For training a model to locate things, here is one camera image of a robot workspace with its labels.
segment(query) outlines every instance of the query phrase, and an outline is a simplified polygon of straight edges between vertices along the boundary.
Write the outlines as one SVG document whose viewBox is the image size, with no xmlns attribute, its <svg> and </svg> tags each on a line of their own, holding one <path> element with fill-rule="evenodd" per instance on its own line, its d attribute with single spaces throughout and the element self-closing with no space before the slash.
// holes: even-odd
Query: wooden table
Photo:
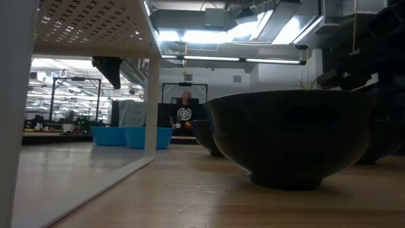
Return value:
<svg viewBox="0 0 405 228">
<path fill-rule="evenodd" d="M 200 146 L 156 160 L 55 227 L 404 227 L 405 157 L 351 167 L 317 191 L 249 183 L 243 170 Z"/>
</svg>

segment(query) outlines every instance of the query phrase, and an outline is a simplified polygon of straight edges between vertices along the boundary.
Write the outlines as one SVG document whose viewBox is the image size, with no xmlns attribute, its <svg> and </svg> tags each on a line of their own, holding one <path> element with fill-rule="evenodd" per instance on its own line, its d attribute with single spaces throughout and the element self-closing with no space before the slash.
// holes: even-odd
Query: graphic t-shirt print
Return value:
<svg viewBox="0 0 405 228">
<path fill-rule="evenodd" d="M 177 111 L 177 116 L 181 118 L 181 121 L 188 121 L 191 119 L 191 109 L 190 108 L 179 108 Z"/>
</svg>

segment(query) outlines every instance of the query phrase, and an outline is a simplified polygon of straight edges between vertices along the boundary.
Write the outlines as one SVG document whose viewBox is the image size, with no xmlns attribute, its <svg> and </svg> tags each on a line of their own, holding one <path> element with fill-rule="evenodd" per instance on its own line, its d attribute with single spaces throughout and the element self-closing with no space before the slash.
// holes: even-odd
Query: man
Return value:
<svg viewBox="0 0 405 228">
<path fill-rule="evenodd" d="M 194 119 L 193 111 L 195 111 L 195 108 L 192 107 L 190 102 L 191 92 L 184 91 L 182 102 L 174 106 L 170 113 L 170 124 L 173 130 L 179 129 L 183 134 L 192 133 L 190 121 Z"/>
</svg>

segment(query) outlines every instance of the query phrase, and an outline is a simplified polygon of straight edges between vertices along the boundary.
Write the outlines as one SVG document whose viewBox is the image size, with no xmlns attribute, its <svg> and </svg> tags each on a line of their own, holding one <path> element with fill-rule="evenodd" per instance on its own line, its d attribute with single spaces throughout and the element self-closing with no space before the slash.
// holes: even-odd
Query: white shelf leg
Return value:
<svg viewBox="0 0 405 228">
<path fill-rule="evenodd" d="M 0 3 L 0 227 L 11 226 L 37 0 Z"/>
<path fill-rule="evenodd" d="M 149 81 L 147 83 L 145 157 L 156 156 L 156 134 L 158 133 L 160 56 L 149 60 Z"/>
</svg>

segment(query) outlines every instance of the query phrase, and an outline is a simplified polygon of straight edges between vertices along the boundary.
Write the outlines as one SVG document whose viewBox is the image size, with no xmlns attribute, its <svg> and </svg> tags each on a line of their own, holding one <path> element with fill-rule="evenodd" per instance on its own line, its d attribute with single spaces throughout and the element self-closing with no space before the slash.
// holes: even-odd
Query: ceiling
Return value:
<svg viewBox="0 0 405 228">
<path fill-rule="evenodd" d="M 341 42 L 350 41 L 352 38 L 354 0 L 305 0 L 301 3 L 290 0 L 213 1 L 212 3 L 209 1 L 149 0 L 149 2 L 153 9 L 151 20 L 159 31 L 158 40 L 164 54 L 185 54 L 187 52 L 189 55 L 196 56 L 299 60 L 302 53 L 295 49 L 292 41 L 299 34 L 306 34 L 305 31 L 307 30 L 308 33 L 297 43 L 307 45 L 310 49 L 332 48 Z M 367 0 L 358 0 L 358 29 L 366 28 L 366 22 L 370 17 L 385 7 L 384 2 L 384 0 L 372 1 L 372 3 Z M 227 15 L 231 14 L 231 20 L 234 20 L 242 8 L 251 7 L 256 15 L 268 10 L 273 10 L 273 13 L 259 37 L 253 40 L 249 36 L 241 38 L 232 37 L 231 39 L 233 40 L 225 38 L 225 42 L 220 41 L 215 43 L 215 39 L 218 40 L 219 38 L 212 38 L 212 35 L 205 35 L 205 37 L 200 35 L 196 37 L 196 42 L 187 41 L 186 50 L 184 44 L 179 44 L 173 40 L 168 41 L 161 37 L 161 34 L 164 32 L 175 31 L 179 39 L 182 40 L 185 39 L 189 30 L 207 30 L 205 26 L 205 10 L 215 7 L 225 10 L 225 30 L 228 30 L 230 25 Z M 204 43 L 205 39 L 214 41 Z M 164 67 L 184 67 L 184 63 L 181 61 L 167 61 L 166 63 L 162 63 L 162 65 Z M 252 69 L 251 64 L 248 63 L 214 61 L 188 61 L 187 66 L 245 68 L 248 73 L 249 69 Z"/>
</svg>

